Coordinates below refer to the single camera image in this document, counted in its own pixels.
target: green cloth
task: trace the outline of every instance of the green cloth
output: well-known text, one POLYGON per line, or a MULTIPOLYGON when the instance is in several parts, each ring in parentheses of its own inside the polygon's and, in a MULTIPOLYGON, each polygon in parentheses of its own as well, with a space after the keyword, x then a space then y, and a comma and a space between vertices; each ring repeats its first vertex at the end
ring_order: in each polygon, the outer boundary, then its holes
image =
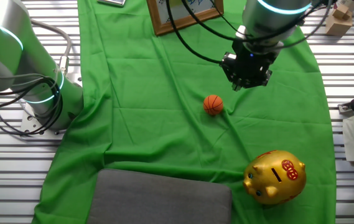
MULTIPOLYGON (((235 27, 244 4, 224 1, 235 27)), ((154 35, 145 0, 124 8, 78 0, 78 12, 85 107, 55 155, 33 223, 85 223, 104 168, 225 184, 232 224, 335 223, 332 127, 307 43, 281 51, 267 87, 234 92, 218 65, 192 55, 175 34, 154 35), (202 106, 212 94, 224 101, 216 117, 202 106), (307 185, 294 200, 263 207, 245 192, 243 172, 273 149, 306 164, 307 185)), ((206 24, 235 34, 221 18, 206 24)), ((198 25, 181 34, 207 57, 232 51, 198 25)), ((286 43, 302 37, 297 29, 286 43)))

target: orange basketball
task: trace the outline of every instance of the orange basketball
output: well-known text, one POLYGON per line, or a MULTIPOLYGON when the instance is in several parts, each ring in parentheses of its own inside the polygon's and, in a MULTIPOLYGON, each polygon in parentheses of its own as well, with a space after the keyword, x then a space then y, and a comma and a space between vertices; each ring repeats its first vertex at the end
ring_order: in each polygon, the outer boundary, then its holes
POLYGON ((221 113, 224 108, 224 103, 221 97, 217 95, 210 95, 204 99, 203 109, 210 115, 217 115, 221 113))

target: golden piggy bank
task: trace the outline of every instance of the golden piggy bank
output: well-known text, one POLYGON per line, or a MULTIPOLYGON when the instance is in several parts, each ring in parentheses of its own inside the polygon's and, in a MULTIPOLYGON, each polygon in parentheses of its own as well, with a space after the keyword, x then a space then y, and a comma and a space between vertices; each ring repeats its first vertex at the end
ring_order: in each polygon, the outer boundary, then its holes
POLYGON ((274 150, 249 164, 243 186, 259 203, 274 205, 298 196, 306 182, 305 164, 290 152, 274 150))

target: gray cushion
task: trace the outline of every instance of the gray cushion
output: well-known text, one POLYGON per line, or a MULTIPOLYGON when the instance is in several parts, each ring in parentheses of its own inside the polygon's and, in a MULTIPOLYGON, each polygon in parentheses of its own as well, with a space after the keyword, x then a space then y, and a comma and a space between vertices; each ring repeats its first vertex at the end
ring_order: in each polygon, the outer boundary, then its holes
POLYGON ((105 169, 87 224, 227 224, 231 201, 221 184, 105 169))

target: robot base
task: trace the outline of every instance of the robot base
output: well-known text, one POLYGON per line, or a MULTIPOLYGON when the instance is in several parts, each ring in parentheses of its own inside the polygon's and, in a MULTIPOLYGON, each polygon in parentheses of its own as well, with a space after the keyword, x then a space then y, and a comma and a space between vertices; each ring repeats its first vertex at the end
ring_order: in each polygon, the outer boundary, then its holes
MULTIPOLYGON (((25 109, 30 114, 33 114, 32 108, 27 103, 25 104, 25 109)), ((23 132, 34 131, 39 127, 41 127, 41 124, 39 123, 39 121, 37 119, 33 118, 28 113, 26 113, 26 111, 23 111, 21 131, 23 131, 23 132)), ((48 129, 40 134, 35 134, 32 136, 21 136, 21 139, 23 139, 25 141, 57 141, 57 140, 61 141, 64 133, 65 133, 65 130, 54 131, 54 130, 48 129)))

